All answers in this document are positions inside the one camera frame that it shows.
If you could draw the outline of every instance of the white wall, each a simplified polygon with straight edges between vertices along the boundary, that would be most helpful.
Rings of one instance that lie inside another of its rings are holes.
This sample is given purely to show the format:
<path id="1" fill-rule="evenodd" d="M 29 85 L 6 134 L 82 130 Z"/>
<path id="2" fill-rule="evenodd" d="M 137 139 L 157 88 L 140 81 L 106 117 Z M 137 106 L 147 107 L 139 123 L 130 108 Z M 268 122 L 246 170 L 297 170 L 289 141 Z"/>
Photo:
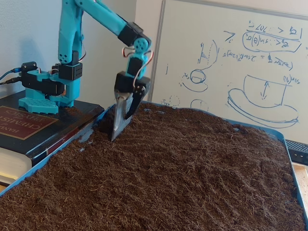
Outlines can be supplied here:
<path id="1" fill-rule="evenodd" d="M 1 1 L 0 76 L 30 61 L 44 70 L 51 69 L 57 62 L 60 14 L 61 0 Z M 14 76 L 10 74 L 5 80 Z M 0 97 L 23 89 L 21 83 L 0 86 Z"/>
<path id="2" fill-rule="evenodd" d="M 214 2 L 253 7 L 263 10 L 279 11 L 308 15 L 307 0 L 213 0 Z M 144 33 L 153 41 L 153 49 L 156 46 L 162 0 L 137 0 L 136 23 L 144 29 Z M 151 63 L 146 75 L 151 76 Z"/>
<path id="3" fill-rule="evenodd" d="M 103 2 L 128 22 L 135 20 L 136 0 Z M 114 85 L 117 73 L 126 71 L 128 60 L 122 56 L 125 44 L 88 14 L 84 15 L 83 33 L 87 56 L 83 61 L 79 100 L 107 108 L 116 102 Z"/>
<path id="4" fill-rule="evenodd" d="M 136 0 L 103 0 L 128 21 L 134 21 Z M 0 75 L 36 61 L 42 70 L 50 70 L 58 62 L 58 31 L 61 0 L 2 0 L 0 7 Z M 103 107 L 114 101 L 116 74 L 125 70 L 127 60 L 121 55 L 123 43 L 85 13 L 84 44 L 87 57 L 83 61 L 81 95 L 78 100 L 98 103 Z M 10 74 L 5 80 L 16 76 Z M 19 92 L 20 83 L 0 86 L 0 98 Z"/>

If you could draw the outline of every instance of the tray rim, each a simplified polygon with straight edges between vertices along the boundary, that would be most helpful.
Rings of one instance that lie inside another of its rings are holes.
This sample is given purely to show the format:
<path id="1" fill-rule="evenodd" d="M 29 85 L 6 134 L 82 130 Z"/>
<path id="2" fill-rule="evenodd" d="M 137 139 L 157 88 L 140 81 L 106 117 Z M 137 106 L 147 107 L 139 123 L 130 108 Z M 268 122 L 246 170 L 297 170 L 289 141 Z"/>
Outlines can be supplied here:
<path id="1" fill-rule="evenodd" d="M 156 105 L 156 106 L 160 106 L 160 107 L 169 107 L 169 106 L 166 106 L 166 105 L 162 105 L 162 104 L 158 104 L 158 103 L 153 103 L 153 102 L 149 102 L 149 101 L 142 101 L 142 103 L 144 104 L 153 104 L 153 105 Z M 28 177 L 31 177 L 36 171 L 38 171 L 39 169 L 43 168 L 47 163 L 48 161 L 50 160 L 50 158 L 52 156 L 54 156 L 56 153 L 58 153 L 60 150 L 62 150 L 63 148 L 65 148 L 68 144 L 70 144 L 73 140 L 76 140 L 84 135 L 87 134 L 87 132 L 89 130 L 92 129 L 92 127 L 94 127 L 95 125 L 97 125 L 97 123 L 99 121 L 102 120 L 103 116 L 106 114 L 106 112 L 108 112 L 108 110 L 111 108 L 112 106 L 108 107 L 104 112 L 102 112 L 95 120 L 93 120 L 91 123 L 89 123 L 87 126 L 85 126 L 77 135 L 75 135 L 74 137 L 72 137 L 71 139 L 69 139 L 66 143 L 64 143 L 62 146 L 60 146 L 57 150 L 55 150 L 53 153 L 51 153 L 50 155 L 48 155 L 47 157 L 45 157 L 42 161 L 40 161 L 37 165 L 35 165 L 34 167 L 32 167 L 28 172 L 26 172 L 23 176 L 21 176 L 19 179 L 17 179 L 13 184 L 9 185 L 5 190 L 3 190 L 2 192 L 0 192 L 0 199 L 3 195 L 5 195 L 5 193 L 7 191 L 9 191 L 10 189 L 12 189 L 13 187 L 17 186 L 18 184 L 20 184 L 24 179 L 28 178 Z M 200 112 L 203 112 L 205 114 L 208 114 L 208 115 L 211 115 L 211 116 L 215 116 L 215 117 L 218 117 L 216 115 L 214 115 L 213 113 L 210 113 L 210 112 L 206 112 L 204 110 L 201 110 L 201 109 L 195 109 L 195 108 L 188 108 L 188 107 L 181 107 L 181 108 L 176 108 L 176 107 L 171 107 L 175 110 L 178 110 L 178 109 L 190 109 L 190 110 L 194 110 L 194 111 L 200 111 Z M 256 126 L 256 125 L 252 125 L 252 124 L 247 124 L 247 123 L 242 123 L 242 122 L 239 122 L 239 121 L 235 121 L 235 120 L 229 120 L 229 119 L 225 119 L 225 118 L 222 118 L 223 120 L 231 123 L 231 124 L 239 124 L 239 125 L 242 125 L 242 126 L 245 126 L 245 127 L 251 127 L 251 128 L 256 128 L 256 129 L 259 129 L 259 130 L 263 130 L 267 133 L 267 135 L 269 137 L 274 137 L 276 138 L 277 140 L 279 140 L 280 142 L 283 143 L 283 145 L 285 146 L 286 148 L 286 151 L 288 153 L 288 156 L 289 156 L 289 160 L 290 160 L 290 164 L 291 164 L 291 167 L 292 167 L 292 173 L 293 173 L 293 178 L 295 179 L 294 180 L 294 183 L 295 183 L 295 186 L 296 186 L 296 191 L 297 191 L 297 200 L 300 204 L 300 206 L 303 208 L 304 210 L 304 219 L 305 219 L 305 230 L 308 231 L 308 217 L 307 217 L 307 208 L 305 206 L 305 203 L 303 201 L 303 197 L 302 197 L 302 192 L 301 192 L 301 189 L 298 185 L 298 179 L 296 177 L 296 174 L 295 174 L 295 170 L 294 170 L 294 167 L 292 165 L 292 160 L 291 160 L 291 156 L 290 156 L 290 153 L 289 153 L 289 150 L 288 150 L 288 147 L 287 147 L 287 144 L 286 144 L 286 140 L 284 138 L 284 135 L 277 131 L 277 130 L 274 130 L 274 129 L 271 129 L 271 128 L 265 128 L 265 127 L 262 127 L 262 126 Z"/>

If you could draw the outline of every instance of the wooden surface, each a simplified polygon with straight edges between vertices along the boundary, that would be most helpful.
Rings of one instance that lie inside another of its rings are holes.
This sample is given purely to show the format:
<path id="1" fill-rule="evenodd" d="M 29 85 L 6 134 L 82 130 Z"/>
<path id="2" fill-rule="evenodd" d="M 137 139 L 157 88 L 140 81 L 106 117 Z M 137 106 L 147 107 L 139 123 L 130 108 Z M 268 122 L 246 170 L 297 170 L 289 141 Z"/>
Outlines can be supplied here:
<path id="1" fill-rule="evenodd" d="M 308 166 L 293 163 L 299 188 L 302 192 L 305 207 L 308 208 Z"/>
<path id="2" fill-rule="evenodd" d="M 4 189 L 5 189 L 5 187 L 0 185 L 0 192 L 2 192 Z"/>

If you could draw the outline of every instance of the teal robotic arm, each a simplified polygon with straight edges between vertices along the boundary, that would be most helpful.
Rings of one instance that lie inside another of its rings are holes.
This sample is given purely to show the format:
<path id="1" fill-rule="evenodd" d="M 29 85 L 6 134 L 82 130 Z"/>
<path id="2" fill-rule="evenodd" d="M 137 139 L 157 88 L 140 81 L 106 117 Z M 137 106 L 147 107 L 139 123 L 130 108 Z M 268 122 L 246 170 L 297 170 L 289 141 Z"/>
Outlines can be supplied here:
<path id="1" fill-rule="evenodd" d="M 74 106 L 74 100 L 79 97 L 82 76 L 84 12 L 127 46 L 122 50 L 123 56 L 129 57 L 127 68 L 118 73 L 115 80 L 115 130 L 121 130 L 120 124 L 129 123 L 150 88 L 150 79 L 143 75 L 153 52 L 149 50 L 151 40 L 143 34 L 143 30 L 112 12 L 101 0 L 62 0 L 58 47 L 60 63 L 48 72 L 41 71 L 35 62 L 23 64 L 21 81 L 26 88 L 26 97 L 19 100 L 19 106 L 29 112 L 51 114 L 58 113 L 61 106 Z M 126 49 L 132 52 L 126 55 Z"/>

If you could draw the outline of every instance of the blue tray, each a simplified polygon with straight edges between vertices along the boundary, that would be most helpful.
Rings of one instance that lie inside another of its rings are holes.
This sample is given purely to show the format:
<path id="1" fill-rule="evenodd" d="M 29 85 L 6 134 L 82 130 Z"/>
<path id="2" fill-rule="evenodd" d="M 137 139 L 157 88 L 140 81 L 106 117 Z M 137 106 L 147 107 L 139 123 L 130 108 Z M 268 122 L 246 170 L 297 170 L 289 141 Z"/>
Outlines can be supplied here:
<path id="1" fill-rule="evenodd" d="M 150 104 L 154 104 L 154 105 L 157 105 L 157 106 L 164 106 L 164 105 L 161 105 L 161 104 L 156 104 L 156 103 L 151 103 L 151 102 L 143 102 L 143 103 L 150 103 Z M 195 109 L 196 111 L 201 111 L 201 112 L 204 112 L 206 114 L 209 114 L 211 116 L 215 116 L 214 114 L 212 113 L 209 113 L 209 112 L 205 112 L 203 110 L 198 110 L 198 109 Z M 16 180 L 13 184 L 11 184 L 9 187 L 7 187 L 4 191 L 2 191 L 0 193 L 0 197 L 2 195 L 4 195 L 8 190 L 10 190 L 11 188 L 13 188 L 14 186 L 18 185 L 20 182 L 22 182 L 25 178 L 27 177 L 30 177 L 32 176 L 37 170 L 43 168 L 49 161 L 49 159 L 54 155 L 56 154 L 58 151 L 62 150 L 64 147 L 66 147 L 71 141 L 79 138 L 79 137 L 82 137 L 81 140 L 82 141 L 86 141 L 90 134 L 91 134 L 91 128 L 97 124 L 104 116 L 104 114 L 107 112 L 108 110 L 105 110 L 99 117 L 96 118 L 96 120 L 94 122 L 92 122 L 91 124 L 87 125 L 81 132 L 79 132 L 79 134 L 77 134 L 74 138 L 71 138 L 70 140 L 68 140 L 65 144 L 63 144 L 61 147 L 59 147 L 56 151 L 54 151 L 52 154 L 50 154 L 49 156 L 47 156 L 45 159 L 43 159 L 40 163 L 38 163 L 37 165 L 35 165 L 32 169 L 30 169 L 27 173 L 25 173 L 21 178 L 19 178 L 18 180 Z M 246 124 L 246 123 L 241 123 L 241 122 L 238 122 L 238 121 L 234 121 L 234 120 L 228 120 L 228 119 L 224 119 L 225 121 L 231 123 L 231 124 L 239 124 L 239 125 L 243 125 L 243 126 L 246 126 L 246 127 L 251 127 L 251 128 L 256 128 L 256 129 L 259 129 L 259 130 L 263 130 L 265 131 L 269 137 L 271 138 L 274 138 L 274 139 L 277 139 L 279 141 L 281 141 L 284 146 L 285 146 L 285 149 L 286 151 L 288 152 L 288 155 L 289 155 L 289 160 L 290 160 L 290 163 L 292 162 L 291 161 L 291 157 L 290 157 L 290 154 L 289 154 L 289 151 L 288 151 L 288 148 L 287 148 L 287 144 L 286 144 L 286 141 L 285 141 L 285 138 L 283 136 L 282 133 L 276 131 L 276 130 L 273 130 L 273 129 L 270 129 L 270 128 L 264 128 L 264 127 L 260 127 L 260 126 L 255 126 L 255 125 L 251 125 L 251 124 Z M 305 219 L 305 224 L 306 224 L 306 230 L 308 231 L 308 227 L 307 227 L 307 224 L 308 224 L 308 217 L 307 217 L 307 208 L 305 207 L 305 204 L 304 204 L 304 201 L 303 201 L 303 198 L 302 198 L 302 193 L 300 191 L 300 188 L 299 188 L 299 185 L 298 185 L 298 180 L 297 180 L 297 177 L 295 175 L 295 171 L 294 171 L 294 168 L 293 168 L 293 165 L 292 166 L 292 172 L 293 172 L 293 177 L 295 179 L 295 185 L 296 185 L 296 188 L 297 188 L 297 199 L 300 203 L 300 205 L 302 206 L 302 208 L 304 209 L 304 219 Z"/>

